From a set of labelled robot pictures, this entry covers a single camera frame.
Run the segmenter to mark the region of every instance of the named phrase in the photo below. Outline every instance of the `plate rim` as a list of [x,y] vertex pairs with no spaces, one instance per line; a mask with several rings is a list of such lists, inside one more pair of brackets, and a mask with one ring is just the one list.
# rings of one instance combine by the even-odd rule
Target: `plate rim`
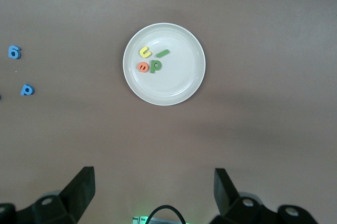
[[[197,44],[200,46],[201,48],[201,52],[202,52],[202,58],[203,58],[203,73],[202,73],[202,77],[200,79],[200,82],[198,83],[197,87],[195,88],[195,90],[189,95],[187,96],[186,98],[182,99],[182,100],[179,100],[178,102],[171,102],[171,103],[168,103],[168,104],[160,104],[160,103],[155,103],[155,102],[151,102],[143,97],[141,97],[130,85],[129,81],[128,81],[128,78],[126,76],[126,73],[125,73],[125,54],[126,54],[126,51],[128,49],[128,47],[130,46],[130,44],[132,43],[132,40],[135,39],[135,37],[142,31],[144,31],[145,29],[148,29],[150,27],[153,27],[153,26],[156,26],[156,25],[171,25],[171,26],[175,26],[177,28],[180,28],[182,30],[184,30],[185,32],[187,32],[191,37],[194,38],[194,40],[197,42]],[[182,103],[184,101],[186,101],[187,99],[189,99],[191,96],[194,95],[194,93],[199,89],[201,83],[203,82],[204,80],[204,77],[205,77],[205,71],[206,71],[206,57],[205,57],[205,52],[204,52],[204,49],[202,48],[202,45],[200,44],[199,40],[194,36],[193,33],[191,33],[189,30],[187,30],[186,28],[180,26],[180,25],[177,25],[177,24],[173,24],[173,23],[168,23],[168,22],[160,22],[160,23],[154,23],[154,24],[151,24],[151,25],[148,25],[148,26],[145,26],[143,27],[142,29],[140,29],[138,32],[136,32],[132,38],[129,40],[125,50],[124,50],[124,54],[123,54],[123,73],[124,73],[124,78],[129,86],[129,88],[132,90],[133,93],[135,93],[140,99],[144,100],[145,102],[147,103],[150,103],[150,104],[154,104],[154,105],[159,105],[159,106],[169,106],[169,105],[176,105],[176,104],[179,104],[179,103]]]

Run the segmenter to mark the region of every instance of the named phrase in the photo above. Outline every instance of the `black wire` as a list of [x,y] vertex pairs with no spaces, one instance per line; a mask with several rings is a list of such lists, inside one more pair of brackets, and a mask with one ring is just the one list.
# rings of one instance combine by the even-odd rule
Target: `black wire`
[[162,209],[170,209],[171,211],[173,211],[178,216],[178,218],[180,219],[180,222],[182,224],[186,224],[186,221],[184,220],[184,217],[181,215],[181,213],[177,209],[175,209],[174,207],[166,205],[166,204],[163,205],[163,206],[157,207],[156,209],[154,209],[153,212],[151,212],[151,214],[148,216],[145,224],[149,224],[150,220],[156,214],[156,212],[158,212],[159,210],[162,210]]

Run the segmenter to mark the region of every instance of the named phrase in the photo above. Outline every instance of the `gray table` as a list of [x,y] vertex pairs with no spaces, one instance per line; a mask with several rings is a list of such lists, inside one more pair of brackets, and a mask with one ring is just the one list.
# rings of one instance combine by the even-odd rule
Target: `gray table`
[[[122,70],[130,38],[158,22],[187,28],[206,55],[201,87],[174,106],[139,99]],[[334,223],[336,37],[337,0],[0,0],[0,202],[24,208],[93,165],[80,223],[172,204],[206,224],[219,167],[272,210]]]

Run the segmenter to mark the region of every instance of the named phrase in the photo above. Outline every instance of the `silver bolt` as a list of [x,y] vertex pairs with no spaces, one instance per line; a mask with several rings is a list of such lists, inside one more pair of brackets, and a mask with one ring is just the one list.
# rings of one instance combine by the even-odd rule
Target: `silver bolt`
[[297,217],[299,215],[299,212],[295,209],[295,208],[292,208],[292,207],[287,207],[285,209],[286,213],[291,215],[291,216],[295,216]]
[[41,205],[45,206],[46,204],[50,204],[52,201],[52,198],[46,198],[41,202]]
[[243,199],[242,202],[246,207],[254,206],[254,202],[251,199]]

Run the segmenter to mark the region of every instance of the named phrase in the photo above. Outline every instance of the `plate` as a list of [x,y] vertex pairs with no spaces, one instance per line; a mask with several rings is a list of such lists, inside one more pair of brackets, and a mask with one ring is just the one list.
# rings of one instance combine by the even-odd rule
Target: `plate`
[[196,37],[171,23],[141,29],[129,41],[123,57],[131,90],[156,105],[174,105],[192,96],[203,81],[205,68],[205,54]]

